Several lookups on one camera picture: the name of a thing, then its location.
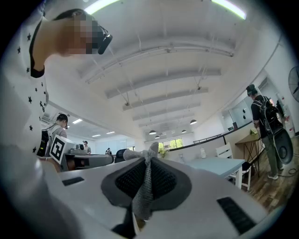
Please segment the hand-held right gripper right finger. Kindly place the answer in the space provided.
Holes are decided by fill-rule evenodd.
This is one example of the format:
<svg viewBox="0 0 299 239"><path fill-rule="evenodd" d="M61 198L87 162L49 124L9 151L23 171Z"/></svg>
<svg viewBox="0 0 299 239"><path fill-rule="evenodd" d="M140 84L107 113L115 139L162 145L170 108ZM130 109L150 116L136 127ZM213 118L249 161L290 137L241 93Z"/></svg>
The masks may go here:
<svg viewBox="0 0 299 239"><path fill-rule="evenodd" d="M191 180L187 199L171 211L156 211L137 239L236 239L254 238L268 227L268 212L248 193L219 175L190 166L166 161ZM218 199L230 197L251 218L254 226L240 234Z"/></svg>

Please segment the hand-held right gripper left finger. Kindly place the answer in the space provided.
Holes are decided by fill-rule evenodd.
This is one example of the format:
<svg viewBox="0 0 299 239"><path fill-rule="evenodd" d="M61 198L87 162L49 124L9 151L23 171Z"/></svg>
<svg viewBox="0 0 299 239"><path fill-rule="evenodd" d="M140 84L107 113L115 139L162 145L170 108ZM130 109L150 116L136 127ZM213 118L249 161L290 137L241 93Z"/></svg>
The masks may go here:
<svg viewBox="0 0 299 239"><path fill-rule="evenodd" d="M148 239L147 225L136 233L132 201L145 170L144 159L60 174L63 181L82 178L81 182L64 186L66 202L77 216L84 239Z"/></svg>

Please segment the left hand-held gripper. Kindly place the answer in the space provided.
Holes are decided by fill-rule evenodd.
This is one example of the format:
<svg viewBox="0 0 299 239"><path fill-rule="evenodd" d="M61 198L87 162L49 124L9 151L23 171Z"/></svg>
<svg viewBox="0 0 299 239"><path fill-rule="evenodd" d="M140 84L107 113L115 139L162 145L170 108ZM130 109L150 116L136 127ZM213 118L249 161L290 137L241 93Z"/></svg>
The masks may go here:
<svg viewBox="0 0 299 239"><path fill-rule="evenodd" d="M114 162L112 155L85 155L84 146L56 135L50 147L50 156L60 165L61 171L74 168L75 156L80 155L84 168L102 167Z"/></svg>

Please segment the grey cloth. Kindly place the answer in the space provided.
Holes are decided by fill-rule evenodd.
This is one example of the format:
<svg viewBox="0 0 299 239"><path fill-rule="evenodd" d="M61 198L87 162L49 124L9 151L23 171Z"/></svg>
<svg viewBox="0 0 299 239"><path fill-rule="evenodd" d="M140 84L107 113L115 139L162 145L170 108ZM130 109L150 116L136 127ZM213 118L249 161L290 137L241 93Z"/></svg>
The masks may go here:
<svg viewBox="0 0 299 239"><path fill-rule="evenodd" d="M145 174L143 182L133 198L132 209L133 213L144 221L148 221L152 215L150 206L154 200L152 192L152 180L151 180L151 160L157 158L158 154L158 142L152 143L148 150L142 152L136 152L132 150L126 150L123 154L124 160L128 161L135 158L143 157L145 159Z"/></svg>

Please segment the person's left forearm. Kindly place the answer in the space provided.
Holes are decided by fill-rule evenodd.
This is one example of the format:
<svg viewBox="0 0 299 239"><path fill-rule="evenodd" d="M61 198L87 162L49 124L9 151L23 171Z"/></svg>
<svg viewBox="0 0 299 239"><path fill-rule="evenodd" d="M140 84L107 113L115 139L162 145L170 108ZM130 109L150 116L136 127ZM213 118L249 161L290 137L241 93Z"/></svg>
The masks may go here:
<svg viewBox="0 0 299 239"><path fill-rule="evenodd" d="M43 162L47 162L47 164L51 164L52 166L54 166L56 172L60 172L60 164L57 163L52 157L41 157L37 155L37 158Z"/></svg>

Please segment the black office chair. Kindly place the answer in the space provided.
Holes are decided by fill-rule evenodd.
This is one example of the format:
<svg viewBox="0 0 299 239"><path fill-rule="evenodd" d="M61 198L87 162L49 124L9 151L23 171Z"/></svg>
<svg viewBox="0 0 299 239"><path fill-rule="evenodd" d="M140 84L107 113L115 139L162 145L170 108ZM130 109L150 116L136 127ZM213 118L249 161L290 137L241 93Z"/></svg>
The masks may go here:
<svg viewBox="0 0 299 239"><path fill-rule="evenodd" d="M126 150L127 149L125 148L125 149L120 149L117 151L115 158L114 158L114 163L119 163L119 162L125 161L123 154Z"/></svg>

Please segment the white wooden chair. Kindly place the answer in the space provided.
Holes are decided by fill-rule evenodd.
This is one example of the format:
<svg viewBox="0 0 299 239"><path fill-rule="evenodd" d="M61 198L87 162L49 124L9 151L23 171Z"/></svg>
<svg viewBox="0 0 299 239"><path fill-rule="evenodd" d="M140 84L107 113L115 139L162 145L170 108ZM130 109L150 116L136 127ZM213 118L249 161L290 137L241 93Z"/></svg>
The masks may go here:
<svg viewBox="0 0 299 239"><path fill-rule="evenodd" d="M220 158L230 158L230 159L233 159L233 152L232 152L230 143L227 143L224 146L216 148L216 153L217 153L217 156L220 157ZM247 176L247 178L248 178L247 183L242 183L242 186L246 187L247 191L249 191L249 189L250 189L250 183L251 183L251 167L247 171L242 171L242 176ZM231 181L231 182L233 180L235 180L235 179L236 179L236 172L234 172L233 174L231 174L228 177L228 180Z"/></svg>

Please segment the large background window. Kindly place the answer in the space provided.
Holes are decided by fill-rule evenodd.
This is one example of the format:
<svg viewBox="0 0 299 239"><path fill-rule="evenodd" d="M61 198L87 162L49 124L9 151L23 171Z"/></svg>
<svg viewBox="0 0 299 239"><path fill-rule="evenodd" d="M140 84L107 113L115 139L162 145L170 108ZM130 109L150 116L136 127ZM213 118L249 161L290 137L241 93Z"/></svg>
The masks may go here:
<svg viewBox="0 0 299 239"><path fill-rule="evenodd" d="M174 139L170 141L163 141L159 143L159 149L165 149L165 150L181 148L183 146L184 144L182 138Z"/></svg>

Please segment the person's white star-print shirt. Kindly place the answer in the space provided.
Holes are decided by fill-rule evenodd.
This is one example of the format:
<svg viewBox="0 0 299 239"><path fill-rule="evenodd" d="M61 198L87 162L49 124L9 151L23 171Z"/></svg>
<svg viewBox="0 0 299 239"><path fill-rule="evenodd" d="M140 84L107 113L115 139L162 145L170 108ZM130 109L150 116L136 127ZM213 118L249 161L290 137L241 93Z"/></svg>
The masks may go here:
<svg viewBox="0 0 299 239"><path fill-rule="evenodd" d="M0 145L37 154L47 104L44 72L34 73L31 52L44 3L21 24L0 60Z"/></svg>

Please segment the person's neck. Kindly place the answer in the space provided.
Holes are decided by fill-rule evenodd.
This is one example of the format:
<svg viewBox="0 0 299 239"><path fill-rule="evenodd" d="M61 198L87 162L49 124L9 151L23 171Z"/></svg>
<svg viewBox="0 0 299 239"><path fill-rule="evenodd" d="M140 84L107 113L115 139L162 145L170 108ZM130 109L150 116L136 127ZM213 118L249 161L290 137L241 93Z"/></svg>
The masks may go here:
<svg viewBox="0 0 299 239"><path fill-rule="evenodd" d="M42 19L32 50L35 70L43 70L51 55L66 57L81 53L80 27L74 19Z"/></svg>

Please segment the long ceiling light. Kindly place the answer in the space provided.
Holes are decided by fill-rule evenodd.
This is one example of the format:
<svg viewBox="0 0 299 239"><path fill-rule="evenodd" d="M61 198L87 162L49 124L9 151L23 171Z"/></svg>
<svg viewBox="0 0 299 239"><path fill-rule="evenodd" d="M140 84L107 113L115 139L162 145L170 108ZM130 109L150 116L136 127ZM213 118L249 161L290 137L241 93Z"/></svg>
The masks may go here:
<svg viewBox="0 0 299 239"><path fill-rule="evenodd" d="M94 2L93 4L85 8L84 11L87 12L88 14L93 14L118 1L120 0L97 0L96 2Z"/></svg>
<svg viewBox="0 0 299 239"><path fill-rule="evenodd" d="M243 20L245 20L247 17L247 14L241 8L239 8L238 6L236 6L228 0L211 0L211 2L218 4L224 7L225 9L233 12L235 15L239 16Z"/></svg>

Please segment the white partition with black rail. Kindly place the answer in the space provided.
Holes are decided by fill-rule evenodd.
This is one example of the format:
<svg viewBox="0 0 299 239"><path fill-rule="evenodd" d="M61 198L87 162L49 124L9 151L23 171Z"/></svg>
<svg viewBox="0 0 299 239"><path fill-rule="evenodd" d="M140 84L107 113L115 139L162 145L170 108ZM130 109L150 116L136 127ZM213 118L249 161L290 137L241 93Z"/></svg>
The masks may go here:
<svg viewBox="0 0 299 239"><path fill-rule="evenodd" d="M233 158L246 160L248 157L248 152L244 152L244 146L242 143L240 143L240 141L249 136L250 130L253 128L254 126L250 122L237 130L230 131L211 140L169 151L164 159L176 162L189 162L194 159L200 159L201 148L205 149L207 157L214 157L217 156L217 148L229 143L232 149Z"/></svg>

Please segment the black pedestal fan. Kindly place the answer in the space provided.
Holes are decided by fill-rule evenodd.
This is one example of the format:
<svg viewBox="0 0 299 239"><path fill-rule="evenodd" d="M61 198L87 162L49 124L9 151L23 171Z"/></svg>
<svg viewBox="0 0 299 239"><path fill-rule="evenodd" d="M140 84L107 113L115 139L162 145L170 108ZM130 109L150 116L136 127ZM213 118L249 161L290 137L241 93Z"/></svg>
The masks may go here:
<svg viewBox="0 0 299 239"><path fill-rule="evenodd" d="M291 96L299 103L299 66L295 66L290 70L288 86ZM275 133L274 142L280 161L284 165L287 165L292 161L294 155L291 138L295 136L295 129L285 98L280 96L279 93L276 96L278 99L276 106L280 113L279 118L283 124L283 128Z"/></svg>

